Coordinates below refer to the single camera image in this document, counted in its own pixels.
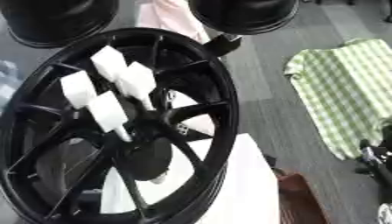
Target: wheel spoke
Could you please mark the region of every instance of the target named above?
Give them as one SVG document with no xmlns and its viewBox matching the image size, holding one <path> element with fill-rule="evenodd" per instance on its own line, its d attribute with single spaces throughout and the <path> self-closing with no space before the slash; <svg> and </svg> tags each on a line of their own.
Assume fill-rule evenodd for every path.
<svg viewBox="0 0 392 224">
<path fill-rule="evenodd" d="M 225 110 L 227 106 L 228 103 L 226 101 L 218 101 L 212 103 L 196 104 L 183 108 L 173 108 L 166 112 L 164 120 L 169 124 L 181 123 L 184 120 L 195 116 L 219 113 Z"/>
<path fill-rule="evenodd" d="M 73 71 L 75 73 L 83 70 L 83 69 L 81 69 L 81 68 L 79 68 L 77 66 L 71 66 L 71 65 L 68 65 L 68 64 L 61 63 L 61 62 L 53 63 L 52 66 L 53 67 L 59 67 L 59 68 L 65 69 L 65 70 L 70 70 L 70 71 Z"/>
<path fill-rule="evenodd" d="M 9 170 L 18 173 L 19 168 L 31 168 L 37 160 L 51 148 L 63 143 L 70 137 L 70 126 L 62 122 L 57 124 L 40 143 L 28 150 Z"/>
<path fill-rule="evenodd" d="M 103 134 L 100 131 L 94 131 L 90 129 L 76 130 L 72 137 L 78 137 L 86 140 L 96 149 L 100 149 L 103 146 Z"/>
<path fill-rule="evenodd" d="M 199 60 L 191 63 L 187 63 L 180 66 L 167 67 L 157 71 L 157 81 L 168 80 L 173 78 L 172 76 L 184 75 L 190 72 L 202 72 L 209 67 L 207 60 Z"/>
<path fill-rule="evenodd" d="M 159 65 L 159 53 L 161 50 L 161 45 L 164 41 L 164 36 L 157 36 L 154 46 L 152 47 L 152 51 L 151 51 L 151 66 L 154 69 L 154 71 L 157 69 L 158 65 Z"/>
<path fill-rule="evenodd" d="M 92 180 L 110 167 L 110 164 L 110 161 L 108 161 L 103 155 L 103 152 L 100 151 L 95 160 L 87 166 L 80 177 L 78 177 L 66 190 L 64 195 L 45 218 L 48 220 L 55 217 L 57 214 L 70 214 L 73 202 L 76 201 L 82 191 L 89 186 Z"/>
<path fill-rule="evenodd" d="M 196 155 L 196 153 L 188 144 L 184 136 L 179 134 L 175 129 L 170 127 L 168 124 L 160 123 L 158 126 L 159 129 L 161 130 L 161 134 L 165 138 L 169 139 L 169 141 L 171 141 L 172 144 L 177 146 L 177 148 L 182 153 L 184 153 L 184 155 L 189 159 L 196 173 L 201 173 L 206 169 L 203 162 L 198 157 L 198 155 Z"/>
<path fill-rule="evenodd" d="M 36 114 L 44 117 L 49 117 L 49 119 L 59 121 L 61 119 L 62 111 L 57 108 L 51 108 L 46 106 L 41 106 L 37 104 L 23 103 L 17 107 L 17 112 L 23 116 L 29 116 L 28 119 L 32 119 L 31 114 Z"/>
<path fill-rule="evenodd" d="M 123 154 L 121 156 L 117 156 L 114 159 L 115 168 L 118 170 L 120 176 L 122 177 L 122 180 L 127 186 L 129 195 L 135 203 L 137 211 L 139 212 L 142 219 L 145 219 L 147 203 L 144 201 L 142 194 L 139 192 L 139 189 L 137 188 L 137 182 L 132 177 L 131 172 L 128 171 L 126 163 L 127 161 L 125 161 Z"/>
</svg>

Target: white foam block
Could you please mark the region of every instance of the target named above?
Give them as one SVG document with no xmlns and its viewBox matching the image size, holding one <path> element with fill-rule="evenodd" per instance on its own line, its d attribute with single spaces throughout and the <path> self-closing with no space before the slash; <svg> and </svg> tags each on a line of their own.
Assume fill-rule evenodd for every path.
<svg viewBox="0 0 392 224">
<path fill-rule="evenodd" d="M 69 74 L 61 78 L 60 83 L 64 96 L 75 109 L 85 107 L 97 95 L 86 71 Z"/>
<path fill-rule="evenodd" d="M 115 82 L 118 74 L 127 68 L 123 54 L 107 45 L 91 57 L 98 73 L 110 82 Z"/>
<path fill-rule="evenodd" d="M 185 94 L 177 91 L 175 94 L 176 97 L 171 103 L 175 109 L 198 104 L 194 99 Z M 215 125 L 209 115 L 195 116 L 191 119 L 183 121 L 183 124 L 185 124 L 191 130 L 197 130 L 198 132 L 209 136 L 213 136 L 215 133 Z"/>
<path fill-rule="evenodd" d="M 104 132 L 121 128 L 128 121 L 123 107 L 111 91 L 94 98 L 87 108 Z"/>
<path fill-rule="evenodd" d="M 132 95 L 140 101 L 148 99 L 150 92 L 157 86 L 151 69 L 138 62 L 133 62 L 123 70 L 119 81 L 124 95 Z"/>
</svg>

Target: wheel lip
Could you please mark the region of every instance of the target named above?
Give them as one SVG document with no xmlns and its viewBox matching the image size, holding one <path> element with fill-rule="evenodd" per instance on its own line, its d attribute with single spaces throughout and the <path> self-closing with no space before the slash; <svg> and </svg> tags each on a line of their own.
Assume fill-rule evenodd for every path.
<svg viewBox="0 0 392 224">
<path fill-rule="evenodd" d="M 111 9 L 108 12 L 108 16 L 105 19 L 95 21 L 95 23 L 92 24 L 91 27 L 88 27 L 88 29 L 86 29 L 83 32 L 76 33 L 71 38 L 63 38 L 60 40 L 47 41 L 47 42 L 45 41 L 38 42 L 19 36 L 16 32 L 14 32 L 11 29 L 11 27 L 9 27 L 8 30 L 10 36 L 21 45 L 29 46 L 32 48 L 39 48 L 39 49 L 58 48 L 58 47 L 66 46 L 68 44 L 72 44 L 73 42 L 78 41 L 80 39 L 91 37 L 95 33 L 105 29 L 105 27 L 108 26 L 110 22 L 115 18 L 116 13 L 118 12 L 118 7 L 119 7 L 118 0 L 114 0 Z"/>
<path fill-rule="evenodd" d="M 163 35 L 169 35 L 171 38 L 179 39 L 182 41 L 182 43 L 186 43 L 189 49 L 192 49 L 194 53 L 197 53 L 198 55 L 203 55 L 206 57 L 211 62 L 211 67 L 215 70 L 216 73 L 220 75 L 219 76 L 220 85 L 222 85 L 220 88 L 225 88 L 227 94 L 229 95 L 229 98 L 231 99 L 231 102 L 228 104 L 230 107 L 230 117 L 227 118 L 227 120 L 230 122 L 228 127 L 231 127 L 231 129 L 226 129 L 220 133 L 220 136 L 215 136 L 213 143 L 214 145 L 219 145 L 222 149 L 224 149 L 221 153 L 225 153 L 225 157 L 220 157 L 219 159 L 216 157 L 215 159 L 209 159 L 209 160 L 216 160 L 214 164 L 212 164 L 210 167 L 212 170 L 216 170 L 216 173 L 214 176 L 218 175 L 219 171 L 221 169 L 216 169 L 216 168 L 221 168 L 226 161 L 228 160 L 228 156 L 230 151 L 232 150 L 232 146 L 234 144 L 235 136 L 237 134 L 237 128 L 238 128 L 238 122 L 239 122 L 239 105 L 238 105 L 238 100 L 237 100 L 237 95 L 235 92 L 235 86 L 229 76 L 229 73 L 227 69 L 223 66 L 223 64 L 216 58 L 214 57 L 210 52 L 208 52 L 205 48 L 202 47 L 201 44 L 198 42 L 189 39 L 188 37 L 179 35 L 174 32 L 170 31 L 163 31 L 163 30 L 158 30 L 158 29 L 150 29 L 150 28 L 129 28 L 129 29 L 121 29 L 117 31 L 108 31 L 104 32 L 98 35 L 95 35 L 90 38 L 85 38 L 73 45 L 68 46 L 64 50 L 56 53 L 53 55 L 50 59 L 48 59 L 44 64 L 42 64 L 35 72 L 32 73 L 32 75 L 24 82 L 22 87 L 15 93 L 14 97 L 10 101 L 8 107 L 3 113 L 3 117 L 0 121 L 3 125 L 7 124 L 10 126 L 11 130 L 15 129 L 15 123 L 11 120 L 14 116 L 15 113 L 15 106 L 17 102 L 20 102 L 22 100 L 22 96 L 26 97 L 26 92 L 30 93 L 37 85 L 38 83 L 41 82 L 44 77 L 48 74 L 48 66 L 51 65 L 54 61 L 59 61 L 59 59 L 66 59 L 69 58 L 70 55 L 73 55 L 75 53 L 75 49 L 78 49 L 85 45 L 90 39 L 103 39 L 104 37 L 110 37 L 110 36 L 117 36 L 117 35 L 125 35 L 123 34 L 124 32 L 129 32 L 129 35 L 136 35 L 136 34 L 151 34 L 152 32 L 157 32 Z M 11 132 L 4 132 L 0 130 L 0 137 L 3 139 L 8 139 L 7 141 L 1 142 L 0 147 L 4 148 L 7 147 L 7 144 L 11 144 Z M 220 141 L 220 143 L 216 143 L 218 140 L 217 139 L 223 139 L 225 141 Z M 35 211 L 32 211 L 30 208 L 26 206 L 26 204 L 23 203 L 23 200 L 18 197 L 18 194 L 12 189 L 12 184 L 10 180 L 7 177 L 7 174 L 5 173 L 5 169 L 7 168 L 6 165 L 6 159 L 5 157 L 0 157 L 0 168 L 2 169 L 2 175 L 0 176 L 0 184 L 2 186 L 7 186 L 7 189 L 3 189 L 3 196 L 6 198 L 6 200 L 12 205 L 13 209 L 24 219 L 30 221 L 31 223 L 42 223 L 41 220 L 41 215 L 35 213 Z"/>
<path fill-rule="evenodd" d="M 290 13 L 280 18 L 275 23 L 269 25 L 260 25 L 260 22 L 254 22 L 251 24 L 219 24 L 199 13 L 196 10 L 196 5 L 194 1 L 190 1 L 189 6 L 192 11 L 192 14 L 199 21 L 201 21 L 204 25 L 215 29 L 216 31 L 236 35 L 256 35 L 265 32 L 273 32 L 274 30 L 277 30 L 287 25 L 298 13 L 299 0 L 294 0 L 293 8 Z"/>
</svg>

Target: black object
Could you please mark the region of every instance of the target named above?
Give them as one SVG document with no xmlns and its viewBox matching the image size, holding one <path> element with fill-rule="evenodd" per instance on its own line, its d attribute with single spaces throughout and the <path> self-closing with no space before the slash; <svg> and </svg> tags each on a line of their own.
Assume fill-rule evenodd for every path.
<svg viewBox="0 0 392 224">
<path fill-rule="evenodd" d="M 356 173 L 370 175 L 380 186 L 380 202 L 392 202 L 392 157 L 389 149 L 370 145 L 367 139 L 360 142 L 361 157 L 357 160 L 364 166 Z"/>
<path fill-rule="evenodd" d="M 298 11 L 298 0 L 190 0 L 195 17 L 217 31 L 231 34 L 271 32 Z"/>
<path fill-rule="evenodd" d="M 60 47 L 104 28 L 118 0 L 2 0 L 12 37 L 32 47 Z"/>
<path fill-rule="evenodd" d="M 236 50 L 241 42 L 242 36 L 223 33 L 205 43 L 204 47 L 216 57 L 221 57 Z"/>
<path fill-rule="evenodd" d="M 105 45 L 121 51 L 127 62 L 139 61 L 155 74 L 157 88 L 151 99 L 157 110 L 146 111 L 134 98 L 125 98 L 94 69 L 89 59 Z M 125 143 L 114 132 L 107 134 L 97 127 L 86 109 L 73 109 L 63 96 L 59 79 L 84 69 L 97 91 L 112 90 L 129 117 L 124 128 L 133 141 Z M 167 107 L 167 90 L 189 95 L 199 104 L 184 108 Z M 0 120 L 0 184 L 13 208 L 30 223 L 72 224 L 190 224 L 211 205 L 221 189 L 226 163 L 238 126 L 238 101 L 234 84 L 222 62 L 203 45 L 177 33 L 155 29 L 124 29 L 85 38 L 58 52 L 39 67 L 14 94 Z M 178 133 L 176 124 L 203 114 L 209 114 L 215 133 L 204 160 L 196 156 L 186 138 Z M 49 191 L 38 188 L 44 182 L 37 169 L 39 158 L 56 151 L 59 144 L 70 138 L 83 138 L 98 153 L 70 183 L 59 197 L 48 197 Z M 136 185 L 134 167 L 128 166 L 133 153 L 148 159 L 146 143 L 164 138 L 175 144 L 188 158 L 194 174 L 173 193 L 156 204 L 147 205 Z M 72 145 L 66 154 L 72 153 Z M 167 166 L 163 151 L 161 167 Z M 91 190 L 91 183 L 103 177 L 114 166 L 135 202 L 136 210 L 128 213 L 94 213 L 90 206 L 96 199 L 82 201 L 78 196 Z M 155 171 L 147 173 L 155 176 Z M 86 204 L 94 209 L 85 208 Z"/>
</svg>

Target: white table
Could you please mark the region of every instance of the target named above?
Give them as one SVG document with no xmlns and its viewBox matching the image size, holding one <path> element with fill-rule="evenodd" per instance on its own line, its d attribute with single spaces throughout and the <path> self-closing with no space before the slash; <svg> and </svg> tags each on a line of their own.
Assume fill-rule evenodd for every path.
<svg viewBox="0 0 392 224">
<path fill-rule="evenodd" d="M 203 158 L 211 140 L 190 143 Z M 173 149 L 173 160 L 166 180 L 161 185 L 138 182 L 147 203 L 154 203 L 179 188 L 193 173 L 193 168 L 178 149 Z M 237 136 L 228 160 L 227 176 L 217 199 L 199 220 L 199 224 L 269 223 L 278 224 L 277 179 L 265 161 L 257 144 L 248 134 Z M 122 213 L 134 210 L 124 183 L 115 169 L 107 176 L 102 191 L 101 211 Z"/>
</svg>

